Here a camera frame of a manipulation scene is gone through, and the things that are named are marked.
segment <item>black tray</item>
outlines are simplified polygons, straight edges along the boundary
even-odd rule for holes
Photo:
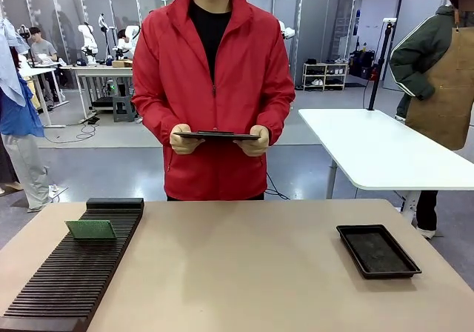
[[[337,226],[365,279],[402,279],[421,270],[383,225]]]
[[[233,132],[199,131],[199,132],[176,132],[173,133],[182,138],[192,139],[230,139],[234,141],[256,141],[260,136],[252,134],[235,134]]]

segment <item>jacket sleeve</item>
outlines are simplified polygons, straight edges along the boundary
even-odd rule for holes
[[[159,76],[158,39],[146,19],[133,57],[133,104],[143,124],[164,145],[170,145],[170,132],[181,123],[171,110]]]
[[[261,91],[261,112],[257,117],[257,125],[265,126],[270,132],[270,145],[274,145],[280,138],[284,120],[290,112],[290,104],[295,99],[295,85],[290,76],[287,51],[278,20],[276,26],[274,45]]]
[[[425,100],[435,93],[435,88],[415,65],[422,56],[435,52],[433,39],[438,31],[437,16],[420,24],[407,38],[395,47],[390,57],[390,68],[397,85],[408,95]]]

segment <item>man's left hand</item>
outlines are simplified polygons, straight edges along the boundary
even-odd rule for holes
[[[248,156],[263,156],[268,149],[270,134],[264,126],[255,125],[250,128],[250,134],[260,136],[256,141],[234,141]]]

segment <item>black slotted rack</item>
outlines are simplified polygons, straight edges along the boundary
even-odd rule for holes
[[[0,317],[0,332],[85,332],[143,215],[143,199],[90,199],[80,220],[109,220],[116,239],[68,233]]]

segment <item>gray stool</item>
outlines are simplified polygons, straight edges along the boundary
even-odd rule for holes
[[[136,109],[132,104],[132,98],[127,96],[112,96],[113,121],[114,122],[133,122],[136,117]]]

